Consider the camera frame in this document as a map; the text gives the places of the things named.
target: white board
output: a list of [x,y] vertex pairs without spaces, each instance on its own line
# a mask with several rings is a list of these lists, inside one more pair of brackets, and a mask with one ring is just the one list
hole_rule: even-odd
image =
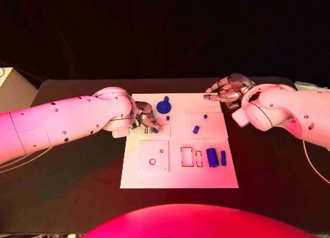
[[[168,96],[171,110],[157,112],[157,103]],[[135,101],[151,104],[162,126],[158,133],[131,130],[126,137],[121,188],[237,188],[235,166],[227,143],[227,131],[219,102],[203,100],[201,93],[132,94]],[[181,151],[187,159],[191,148],[193,166],[181,166]],[[226,166],[209,167],[206,149],[226,151]],[[196,161],[196,151],[201,158]]]

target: black backdrop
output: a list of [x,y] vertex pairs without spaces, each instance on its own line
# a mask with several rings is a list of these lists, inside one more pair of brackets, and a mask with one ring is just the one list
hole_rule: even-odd
[[330,87],[322,1],[0,0],[0,65],[46,79],[282,76]]

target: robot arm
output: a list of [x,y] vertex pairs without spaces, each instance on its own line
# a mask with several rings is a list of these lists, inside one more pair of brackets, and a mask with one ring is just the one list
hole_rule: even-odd
[[232,99],[223,89],[217,97],[204,95],[204,99],[227,103],[242,100],[242,108],[232,114],[239,126],[250,123],[262,131],[282,127],[298,139],[330,148],[330,92],[295,91],[286,85],[255,85],[240,74],[226,79],[223,83],[229,83],[235,91]]
[[152,118],[150,104],[138,108],[125,90],[105,88],[90,96],[69,98],[36,107],[0,114],[0,164],[52,146],[70,142],[101,129],[112,137],[129,134],[129,126],[161,129]]

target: black table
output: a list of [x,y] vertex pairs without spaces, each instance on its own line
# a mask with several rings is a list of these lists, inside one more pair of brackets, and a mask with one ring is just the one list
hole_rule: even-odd
[[[33,105],[103,87],[132,93],[199,93],[204,79],[47,80]],[[256,83],[288,79],[258,78]],[[111,132],[54,147],[37,160],[0,174],[0,233],[85,233],[144,207],[199,203],[262,214],[311,233],[330,234],[330,185],[312,171],[302,142],[281,128],[240,128],[222,104],[239,189],[119,189],[125,138]],[[330,179],[330,153],[307,143],[314,166]]]

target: robotic hand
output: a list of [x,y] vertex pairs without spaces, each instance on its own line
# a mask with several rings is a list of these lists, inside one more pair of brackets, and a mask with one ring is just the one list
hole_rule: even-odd
[[219,95],[203,98],[227,104],[240,99],[232,117],[240,127],[248,123],[262,131],[282,127],[301,140],[330,148],[330,92],[295,91],[282,84],[256,85],[242,74],[233,73],[206,90],[220,88]]
[[161,125],[154,119],[152,107],[134,102],[118,87],[50,102],[31,108],[0,114],[0,164],[33,152],[73,141],[101,129],[118,138],[129,128]]

